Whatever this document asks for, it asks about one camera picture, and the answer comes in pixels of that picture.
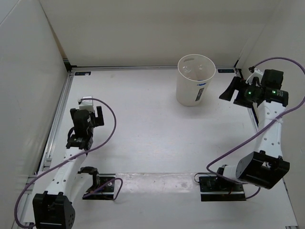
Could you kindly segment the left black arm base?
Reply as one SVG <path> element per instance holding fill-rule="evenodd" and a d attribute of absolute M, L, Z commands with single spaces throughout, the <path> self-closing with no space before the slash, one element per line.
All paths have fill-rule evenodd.
<path fill-rule="evenodd" d="M 83 200 L 115 201 L 120 193 L 123 180 L 116 175 L 98 175 L 99 186 L 89 188 L 83 195 Z"/>

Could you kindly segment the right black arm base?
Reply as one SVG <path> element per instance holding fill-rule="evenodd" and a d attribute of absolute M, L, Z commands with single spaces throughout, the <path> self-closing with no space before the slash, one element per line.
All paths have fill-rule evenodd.
<path fill-rule="evenodd" d="M 196 173 L 202 202 L 246 201 L 243 185 L 231 183 L 212 173 Z"/>

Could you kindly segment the clear plastic bottle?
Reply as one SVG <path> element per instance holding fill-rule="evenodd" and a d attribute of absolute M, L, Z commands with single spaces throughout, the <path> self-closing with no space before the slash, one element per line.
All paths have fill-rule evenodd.
<path fill-rule="evenodd" d="M 204 67 L 202 64 L 185 64 L 182 67 L 183 75 L 193 81 L 204 80 Z"/>

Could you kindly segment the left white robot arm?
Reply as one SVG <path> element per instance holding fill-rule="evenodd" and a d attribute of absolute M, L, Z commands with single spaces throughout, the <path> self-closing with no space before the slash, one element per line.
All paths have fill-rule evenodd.
<path fill-rule="evenodd" d="M 98 169 L 82 167 L 93 144 L 93 130 L 104 125 L 101 106 L 80 106 L 70 110 L 73 128 L 68 132 L 64 159 L 67 163 L 56 173 L 42 194 L 35 194 L 32 204 L 38 229 L 70 229 L 75 221 L 72 206 L 76 198 L 100 186 Z"/>

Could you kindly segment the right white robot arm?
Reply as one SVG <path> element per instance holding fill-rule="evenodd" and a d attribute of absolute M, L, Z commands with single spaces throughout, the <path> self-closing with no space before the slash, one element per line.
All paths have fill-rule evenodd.
<path fill-rule="evenodd" d="M 251 153 L 240 159 L 237 165 L 222 165 L 214 186 L 221 191 L 232 182 L 253 184 L 271 189 L 289 171 L 289 162 L 283 160 L 281 150 L 282 119 L 277 118 L 286 110 L 288 92 L 282 91 L 284 73 L 278 70 L 255 70 L 248 80 L 234 77 L 228 88 L 219 96 L 231 101 L 238 92 L 234 104 L 250 108 L 257 105 L 258 130 L 263 131 L 255 141 Z"/>

